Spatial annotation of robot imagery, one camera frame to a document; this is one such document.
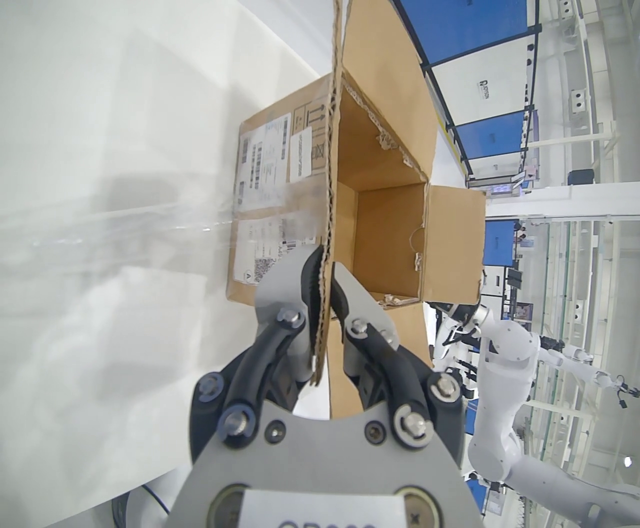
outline torn cardboard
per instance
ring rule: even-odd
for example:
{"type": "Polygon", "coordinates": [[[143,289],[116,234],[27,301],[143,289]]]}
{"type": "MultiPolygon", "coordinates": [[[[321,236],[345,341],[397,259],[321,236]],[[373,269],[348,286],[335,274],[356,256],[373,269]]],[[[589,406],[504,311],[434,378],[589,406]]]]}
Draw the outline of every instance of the torn cardboard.
{"type": "MultiPolygon", "coordinates": [[[[400,344],[428,366],[433,366],[429,355],[422,303],[390,308],[387,310],[387,314],[396,325],[400,344]]],[[[334,319],[329,324],[327,340],[331,418],[346,418],[362,412],[358,389],[342,370],[343,350],[342,328],[338,320],[334,319]]]]}
{"type": "Polygon", "coordinates": [[[484,240],[484,195],[429,185],[438,119],[391,3],[353,0],[334,56],[241,126],[227,285],[252,304],[278,259],[323,244],[318,351],[333,261],[382,296],[475,303],[484,240]]]}

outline bolt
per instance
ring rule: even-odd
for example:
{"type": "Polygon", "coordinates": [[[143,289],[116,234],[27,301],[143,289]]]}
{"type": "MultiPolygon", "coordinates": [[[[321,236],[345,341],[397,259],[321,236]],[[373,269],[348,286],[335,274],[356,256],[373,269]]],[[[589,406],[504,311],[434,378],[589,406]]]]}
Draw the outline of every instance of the bolt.
{"type": "Polygon", "coordinates": [[[446,397],[452,396],[456,391],[456,382],[448,376],[442,376],[436,385],[439,393],[446,397]]]}
{"type": "Polygon", "coordinates": [[[287,428],[285,427],[284,422],[280,420],[273,420],[269,422],[266,429],[264,430],[264,439],[268,444],[279,444],[284,440],[285,435],[287,434],[287,428]]]}
{"type": "Polygon", "coordinates": [[[382,423],[372,420],[365,426],[364,436],[370,444],[380,445],[387,438],[387,432],[382,423]]]}
{"type": "Polygon", "coordinates": [[[198,389],[203,396],[209,396],[218,389],[218,380],[213,376],[205,376],[200,380],[198,389]]]}
{"type": "Polygon", "coordinates": [[[365,333],[367,331],[367,322],[362,319],[354,319],[351,323],[351,329],[357,334],[365,333]]]}
{"type": "Polygon", "coordinates": [[[415,440],[422,438],[427,432],[427,423],[422,415],[411,412],[402,420],[403,429],[415,440]]]}
{"type": "Polygon", "coordinates": [[[246,430],[249,418],[242,411],[232,412],[225,419],[225,432],[229,436],[239,436],[246,430]]]}
{"type": "Polygon", "coordinates": [[[287,323],[295,323],[300,318],[300,314],[295,310],[284,310],[282,321],[287,323]]]}
{"type": "Polygon", "coordinates": [[[198,382],[198,391],[200,395],[198,400],[202,403],[209,403],[214,401],[220,394],[225,386],[225,380],[218,372],[210,372],[200,378],[198,382]]]}
{"type": "Polygon", "coordinates": [[[388,342],[389,344],[393,343],[394,338],[393,338],[393,336],[391,336],[391,334],[389,334],[389,332],[388,332],[388,331],[386,331],[386,330],[382,330],[382,331],[380,331],[380,335],[381,335],[382,337],[384,337],[384,338],[385,338],[385,341],[386,341],[386,342],[388,342]]]}

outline box flap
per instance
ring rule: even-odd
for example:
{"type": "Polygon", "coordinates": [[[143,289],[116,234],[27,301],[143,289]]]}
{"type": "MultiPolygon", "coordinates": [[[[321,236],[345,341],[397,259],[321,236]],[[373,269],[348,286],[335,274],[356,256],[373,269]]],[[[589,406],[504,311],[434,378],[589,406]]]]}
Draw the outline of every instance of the box flap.
{"type": "MultiPolygon", "coordinates": [[[[422,303],[391,308],[387,313],[396,325],[400,343],[430,367],[433,366],[427,342],[422,303]]],[[[358,390],[342,370],[344,345],[338,320],[331,321],[327,340],[331,418],[345,418],[362,412],[358,390]]]]}
{"type": "Polygon", "coordinates": [[[389,0],[351,0],[342,64],[427,176],[437,123],[413,42],[389,0]]]}
{"type": "Polygon", "coordinates": [[[430,186],[422,268],[423,301],[475,304],[480,296],[485,196],[430,186]]]}

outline workstation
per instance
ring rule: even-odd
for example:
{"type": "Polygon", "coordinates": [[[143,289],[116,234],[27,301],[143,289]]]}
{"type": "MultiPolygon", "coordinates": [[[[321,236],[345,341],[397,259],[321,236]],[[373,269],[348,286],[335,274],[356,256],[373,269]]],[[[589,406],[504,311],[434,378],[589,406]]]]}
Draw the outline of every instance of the workstation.
{"type": "Polygon", "coordinates": [[[0,524],[640,524],[640,4],[563,2],[1,7],[0,524]]]}

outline white surface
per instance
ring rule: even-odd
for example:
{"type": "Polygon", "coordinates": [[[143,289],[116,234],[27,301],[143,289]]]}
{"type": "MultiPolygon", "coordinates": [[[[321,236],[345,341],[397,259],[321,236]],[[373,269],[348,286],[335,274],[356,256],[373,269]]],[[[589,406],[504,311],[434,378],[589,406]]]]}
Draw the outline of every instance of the white surface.
{"type": "Polygon", "coordinates": [[[431,167],[431,184],[447,187],[466,187],[460,164],[449,147],[441,128],[438,128],[438,137],[436,139],[436,153],[431,167]]]}
{"type": "Polygon", "coordinates": [[[1,226],[34,224],[1,232],[0,518],[41,527],[188,462],[195,381],[255,331],[238,125],[316,75],[232,0],[9,1],[0,35],[1,226]]]}
{"type": "Polygon", "coordinates": [[[375,526],[406,523],[404,499],[394,495],[330,495],[248,489],[238,528],[256,526],[375,526]]]}
{"type": "Polygon", "coordinates": [[[523,109],[531,43],[519,38],[433,68],[456,125],[523,109]]]}
{"type": "Polygon", "coordinates": [[[493,311],[496,317],[500,318],[502,314],[502,297],[480,295],[480,302],[491,311],[493,311]]]}
{"type": "Polygon", "coordinates": [[[483,277],[483,286],[480,293],[502,297],[504,292],[504,266],[485,266],[484,273],[486,276],[483,277]]]}
{"type": "Polygon", "coordinates": [[[331,71],[333,0],[239,2],[265,23],[320,76],[331,71]]]}
{"type": "Polygon", "coordinates": [[[470,159],[471,170],[475,179],[492,178],[517,174],[520,168],[520,153],[501,154],[499,156],[478,157],[470,159]]]}
{"type": "Polygon", "coordinates": [[[546,187],[518,198],[490,198],[486,216],[636,218],[640,216],[640,182],[546,187]]]}

